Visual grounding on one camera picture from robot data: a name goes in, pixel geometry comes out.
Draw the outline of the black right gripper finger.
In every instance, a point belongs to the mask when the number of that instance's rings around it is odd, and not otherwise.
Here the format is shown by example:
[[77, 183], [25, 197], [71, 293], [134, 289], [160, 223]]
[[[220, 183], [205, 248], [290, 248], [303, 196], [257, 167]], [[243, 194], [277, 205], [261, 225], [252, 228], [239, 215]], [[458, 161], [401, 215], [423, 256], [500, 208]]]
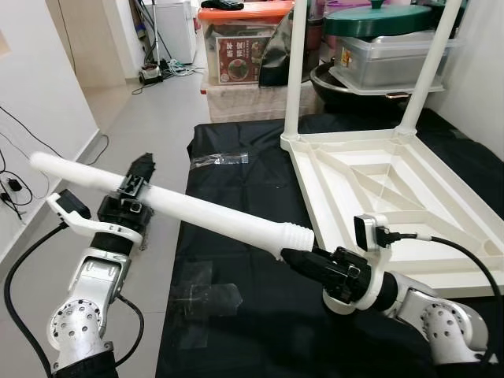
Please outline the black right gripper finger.
[[280, 252], [284, 259], [295, 272], [310, 280], [323, 284], [324, 287], [331, 287], [335, 283], [334, 265], [324, 256], [312, 251], [283, 249]]

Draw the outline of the orange-lid clear storage box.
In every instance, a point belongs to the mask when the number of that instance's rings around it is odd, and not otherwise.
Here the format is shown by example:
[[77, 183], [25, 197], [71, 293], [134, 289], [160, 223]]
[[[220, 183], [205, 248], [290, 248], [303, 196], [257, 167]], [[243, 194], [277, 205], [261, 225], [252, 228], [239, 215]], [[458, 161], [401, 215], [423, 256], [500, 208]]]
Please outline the orange-lid clear storage box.
[[292, 8], [291, 0], [244, 2], [239, 10], [202, 5], [197, 19], [204, 33], [206, 82], [210, 86], [258, 83], [267, 43]]

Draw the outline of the small black remote-like object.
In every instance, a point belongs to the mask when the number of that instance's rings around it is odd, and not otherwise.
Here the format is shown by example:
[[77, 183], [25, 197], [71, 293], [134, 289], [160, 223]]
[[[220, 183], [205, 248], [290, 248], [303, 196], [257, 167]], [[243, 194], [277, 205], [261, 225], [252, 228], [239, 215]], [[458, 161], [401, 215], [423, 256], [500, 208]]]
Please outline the small black remote-like object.
[[244, 9], [242, 0], [202, 0], [202, 8], [223, 11], [239, 11]]

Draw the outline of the clear plastic storage container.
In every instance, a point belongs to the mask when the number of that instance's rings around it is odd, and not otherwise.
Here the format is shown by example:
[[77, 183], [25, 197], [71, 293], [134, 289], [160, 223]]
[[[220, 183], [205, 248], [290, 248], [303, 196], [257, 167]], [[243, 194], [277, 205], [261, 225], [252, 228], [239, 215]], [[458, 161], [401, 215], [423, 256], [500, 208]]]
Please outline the clear plastic storage container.
[[431, 49], [433, 30], [374, 39], [339, 37], [330, 73], [360, 91], [412, 91]]

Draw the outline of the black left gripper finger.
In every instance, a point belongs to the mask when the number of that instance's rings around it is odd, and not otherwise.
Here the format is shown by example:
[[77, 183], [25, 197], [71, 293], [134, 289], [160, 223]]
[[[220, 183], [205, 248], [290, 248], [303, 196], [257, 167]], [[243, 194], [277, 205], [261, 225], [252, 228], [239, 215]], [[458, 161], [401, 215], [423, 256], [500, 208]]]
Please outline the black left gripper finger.
[[149, 186], [149, 180], [155, 172], [154, 156], [142, 154], [133, 161], [118, 187], [120, 198], [139, 198]]

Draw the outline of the long clear tape strip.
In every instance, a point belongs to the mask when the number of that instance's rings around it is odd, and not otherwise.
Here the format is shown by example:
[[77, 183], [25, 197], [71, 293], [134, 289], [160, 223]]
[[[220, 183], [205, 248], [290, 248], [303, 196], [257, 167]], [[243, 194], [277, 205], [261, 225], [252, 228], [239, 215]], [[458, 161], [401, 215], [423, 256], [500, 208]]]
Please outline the long clear tape strip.
[[249, 154], [209, 154], [191, 159], [190, 170], [200, 169], [210, 165], [247, 165]]

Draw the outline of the black wok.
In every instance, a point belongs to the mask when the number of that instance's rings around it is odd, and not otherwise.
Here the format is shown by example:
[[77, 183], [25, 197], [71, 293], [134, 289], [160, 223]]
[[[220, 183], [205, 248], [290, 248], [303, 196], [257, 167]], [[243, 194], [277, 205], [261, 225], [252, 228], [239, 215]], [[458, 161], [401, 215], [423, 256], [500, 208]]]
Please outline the black wok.
[[309, 74], [317, 97], [323, 101], [324, 111], [332, 114], [379, 115], [402, 114], [410, 94], [354, 94], [331, 73], [331, 62], [318, 65]]

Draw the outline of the green pot lid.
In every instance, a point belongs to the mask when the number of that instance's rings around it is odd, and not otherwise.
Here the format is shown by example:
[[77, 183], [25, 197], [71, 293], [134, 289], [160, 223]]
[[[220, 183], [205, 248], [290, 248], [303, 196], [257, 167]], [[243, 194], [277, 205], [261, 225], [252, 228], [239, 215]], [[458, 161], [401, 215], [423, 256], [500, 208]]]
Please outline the green pot lid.
[[409, 35], [431, 26], [432, 9], [424, 5], [386, 5], [370, 0], [370, 5], [335, 11], [324, 18], [323, 33], [338, 37]]

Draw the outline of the black tablecloth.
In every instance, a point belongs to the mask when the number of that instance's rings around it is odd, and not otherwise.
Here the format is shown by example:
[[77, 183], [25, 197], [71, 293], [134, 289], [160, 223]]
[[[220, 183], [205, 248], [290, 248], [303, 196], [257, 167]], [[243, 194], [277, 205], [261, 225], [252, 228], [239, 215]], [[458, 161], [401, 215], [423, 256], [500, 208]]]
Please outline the black tablecloth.
[[[190, 170], [186, 194], [309, 227], [282, 129], [281, 119], [195, 126], [190, 163], [241, 152], [250, 160]], [[235, 316], [209, 319], [205, 348], [174, 345], [165, 318], [156, 378], [439, 378], [428, 343], [409, 325], [373, 310], [330, 312], [320, 284], [263, 250], [181, 223], [169, 289], [188, 261], [212, 262], [213, 284], [236, 284], [243, 302]]]

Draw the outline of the white cabinet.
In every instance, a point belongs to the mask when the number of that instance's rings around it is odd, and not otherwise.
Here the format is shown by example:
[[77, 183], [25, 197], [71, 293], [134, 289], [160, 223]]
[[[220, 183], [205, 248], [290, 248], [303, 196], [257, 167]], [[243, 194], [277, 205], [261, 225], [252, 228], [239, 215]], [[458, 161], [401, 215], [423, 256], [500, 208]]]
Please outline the white cabinet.
[[145, 0], [145, 5], [155, 18], [162, 60], [194, 64], [198, 48], [191, 0]]

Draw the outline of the white lace cloth cover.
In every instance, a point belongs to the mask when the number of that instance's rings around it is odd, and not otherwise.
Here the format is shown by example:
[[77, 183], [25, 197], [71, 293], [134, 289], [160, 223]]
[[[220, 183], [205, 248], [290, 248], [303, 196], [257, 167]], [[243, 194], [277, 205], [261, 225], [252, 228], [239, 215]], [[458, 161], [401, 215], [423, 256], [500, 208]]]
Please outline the white lace cloth cover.
[[212, 123], [282, 120], [287, 115], [287, 92], [287, 87], [257, 85], [201, 87]]

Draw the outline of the white plastic table top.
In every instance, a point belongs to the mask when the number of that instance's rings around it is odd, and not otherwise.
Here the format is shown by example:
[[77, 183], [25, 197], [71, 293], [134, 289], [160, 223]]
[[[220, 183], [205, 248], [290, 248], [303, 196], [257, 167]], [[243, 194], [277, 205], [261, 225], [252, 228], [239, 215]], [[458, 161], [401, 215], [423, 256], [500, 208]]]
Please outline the white plastic table top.
[[353, 220], [381, 213], [389, 229], [442, 243], [394, 243], [386, 270], [443, 298], [491, 294], [478, 257], [503, 282], [503, 220], [428, 145], [394, 130], [298, 134], [280, 145], [291, 156], [317, 245], [357, 251]]

